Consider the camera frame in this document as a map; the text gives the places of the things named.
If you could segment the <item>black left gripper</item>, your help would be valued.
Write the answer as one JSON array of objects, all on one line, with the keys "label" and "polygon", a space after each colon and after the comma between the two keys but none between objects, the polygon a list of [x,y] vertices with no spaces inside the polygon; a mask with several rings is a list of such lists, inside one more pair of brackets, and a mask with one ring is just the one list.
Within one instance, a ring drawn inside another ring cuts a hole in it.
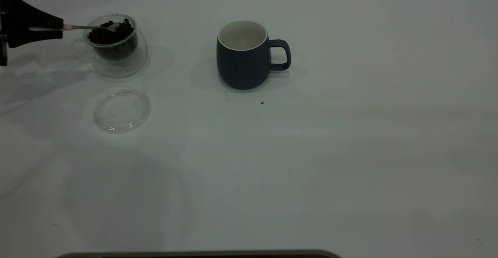
[{"label": "black left gripper", "polygon": [[64,20],[41,11],[23,0],[1,0],[0,2],[0,65],[7,66],[7,46],[16,48],[41,40],[62,39],[62,31],[13,31],[5,35],[5,8],[7,6],[7,27],[41,27],[62,29]]}]

